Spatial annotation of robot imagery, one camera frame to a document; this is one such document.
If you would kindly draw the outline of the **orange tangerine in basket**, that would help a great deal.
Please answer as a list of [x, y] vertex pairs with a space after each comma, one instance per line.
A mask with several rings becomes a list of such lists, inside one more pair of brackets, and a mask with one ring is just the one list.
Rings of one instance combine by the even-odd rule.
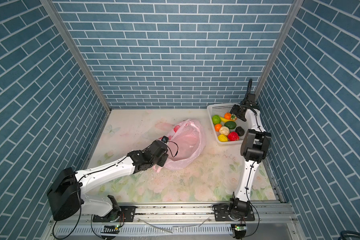
[[227, 120], [231, 120], [232, 115], [230, 113], [225, 113], [224, 118], [227, 119]]

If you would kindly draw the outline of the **dark green fruit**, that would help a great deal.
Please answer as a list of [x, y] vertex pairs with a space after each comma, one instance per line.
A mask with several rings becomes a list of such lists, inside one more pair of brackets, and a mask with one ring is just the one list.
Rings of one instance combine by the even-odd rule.
[[230, 130], [234, 130], [237, 127], [235, 121], [229, 121], [224, 124], [224, 126], [228, 127]]

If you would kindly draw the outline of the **white garlic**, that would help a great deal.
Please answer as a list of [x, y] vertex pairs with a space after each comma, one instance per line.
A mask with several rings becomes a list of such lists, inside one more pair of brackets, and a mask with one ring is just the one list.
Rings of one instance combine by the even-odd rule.
[[230, 134], [230, 129], [226, 126], [222, 126], [220, 129], [219, 129], [219, 133], [221, 135], [225, 135], [225, 136], [228, 136]]

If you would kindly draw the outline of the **light green fruit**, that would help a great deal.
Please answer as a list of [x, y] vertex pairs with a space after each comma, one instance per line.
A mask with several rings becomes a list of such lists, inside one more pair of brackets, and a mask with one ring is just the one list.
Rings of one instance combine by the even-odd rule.
[[213, 125], [217, 125], [221, 123], [221, 117], [219, 115], [212, 116]]

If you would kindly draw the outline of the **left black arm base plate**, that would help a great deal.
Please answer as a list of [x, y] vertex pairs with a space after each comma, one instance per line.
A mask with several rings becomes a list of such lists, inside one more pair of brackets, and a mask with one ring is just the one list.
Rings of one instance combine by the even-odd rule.
[[133, 222], [136, 213], [136, 206], [120, 206], [118, 210], [113, 209], [104, 217], [94, 215], [94, 223], [126, 223]]

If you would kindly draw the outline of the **orange fruit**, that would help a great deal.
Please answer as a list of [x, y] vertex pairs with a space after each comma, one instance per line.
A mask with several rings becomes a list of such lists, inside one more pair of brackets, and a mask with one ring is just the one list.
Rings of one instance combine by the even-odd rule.
[[221, 129], [221, 127], [222, 127], [221, 124], [216, 124], [216, 125], [215, 125], [215, 131], [216, 131], [216, 132], [219, 132], [220, 129]]

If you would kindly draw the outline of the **pink plastic bag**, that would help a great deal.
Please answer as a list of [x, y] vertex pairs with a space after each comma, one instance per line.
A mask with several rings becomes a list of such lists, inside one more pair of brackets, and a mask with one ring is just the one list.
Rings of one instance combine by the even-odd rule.
[[171, 150], [164, 168], [179, 171], [189, 166], [204, 150], [207, 136], [201, 122], [188, 119], [175, 125], [168, 133]]

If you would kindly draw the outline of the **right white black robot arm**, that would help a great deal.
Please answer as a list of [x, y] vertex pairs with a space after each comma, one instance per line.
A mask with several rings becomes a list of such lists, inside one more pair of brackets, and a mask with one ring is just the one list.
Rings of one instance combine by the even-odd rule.
[[245, 218], [252, 211], [251, 190], [257, 168], [268, 153], [272, 135], [262, 125], [260, 111], [252, 105], [234, 105], [231, 109], [246, 124], [240, 154], [244, 157], [243, 174], [230, 199], [228, 213], [233, 220]]

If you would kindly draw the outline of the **yellow lemon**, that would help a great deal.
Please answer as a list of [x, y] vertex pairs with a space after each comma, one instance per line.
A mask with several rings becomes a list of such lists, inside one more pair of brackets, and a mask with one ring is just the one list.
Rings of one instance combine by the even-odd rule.
[[226, 135], [224, 135], [224, 134], [220, 134], [220, 135], [218, 136], [218, 140], [219, 140], [220, 142], [228, 142], [228, 141], [229, 141], [228, 137], [227, 137]]

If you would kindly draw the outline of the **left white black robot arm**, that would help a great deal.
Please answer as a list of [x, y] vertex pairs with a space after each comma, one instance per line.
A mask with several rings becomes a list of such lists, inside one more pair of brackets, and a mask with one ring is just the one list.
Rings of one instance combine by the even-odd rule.
[[92, 197], [88, 193], [112, 180], [164, 166], [168, 158], [169, 139], [164, 136], [153, 141], [143, 150], [131, 151], [125, 157], [99, 167], [74, 171], [62, 170], [47, 190], [47, 197], [55, 221], [62, 221], [75, 214], [93, 215], [105, 222], [119, 221], [121, 207], [116, 198]]

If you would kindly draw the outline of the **red fruit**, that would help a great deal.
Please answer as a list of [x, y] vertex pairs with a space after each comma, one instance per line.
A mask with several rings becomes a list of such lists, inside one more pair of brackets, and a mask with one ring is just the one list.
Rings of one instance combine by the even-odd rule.
[[231, 132], [228, 134], [227, 138], [229, 139], [229, 141], [233, 142], [233, 141], [238, 141], [240, 139], [239, 135], [236, 132]]

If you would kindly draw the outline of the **aluminium front rail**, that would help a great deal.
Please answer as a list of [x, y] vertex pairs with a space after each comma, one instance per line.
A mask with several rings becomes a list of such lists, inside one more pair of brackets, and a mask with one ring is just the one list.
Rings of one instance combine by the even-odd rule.
[[[133, 222], [150, 224], [197, 224], [204, 220], [216, 222], [212, 206], [223, 203], [164, 203], [133, 204], [136, 213]], [[292, 205], [276, 201], [252, 203], [253, 223], [296, 223], [298, 221]]]

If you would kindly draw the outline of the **yellow banana in basket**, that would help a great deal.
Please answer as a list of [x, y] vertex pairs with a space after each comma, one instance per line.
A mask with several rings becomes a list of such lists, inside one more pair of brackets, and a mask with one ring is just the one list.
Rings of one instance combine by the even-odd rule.
[[224, 118], [224, 117], [220, 117], [220, 119], [221, 119], [221, 122], [223, 122], [223, 123], [226, 123], [226, 122], [231, 121], [231, 120], [228, 120], [228, 119], [226, 119], [226, 118]]

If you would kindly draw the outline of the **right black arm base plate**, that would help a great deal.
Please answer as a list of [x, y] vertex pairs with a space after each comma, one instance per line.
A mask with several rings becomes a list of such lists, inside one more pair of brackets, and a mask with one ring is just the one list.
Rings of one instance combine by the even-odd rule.
[[249, 208], [244, 212], [239, 212], [237, 210], [229, 210], [228, 208], [229, 206], [227, 204], [215, 204], [212, 206], [216, 222], [255, 221], [255, 215], [251, 205], [249, 205]]

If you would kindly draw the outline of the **dark avocado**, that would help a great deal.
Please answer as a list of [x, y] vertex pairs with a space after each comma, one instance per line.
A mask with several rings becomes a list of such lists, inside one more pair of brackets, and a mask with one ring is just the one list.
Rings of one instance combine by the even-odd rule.
[[235, 132], [238, 134], [239, 137], [242, 137], [245, 134], [245, 130], [242, 127], [236, 127]]

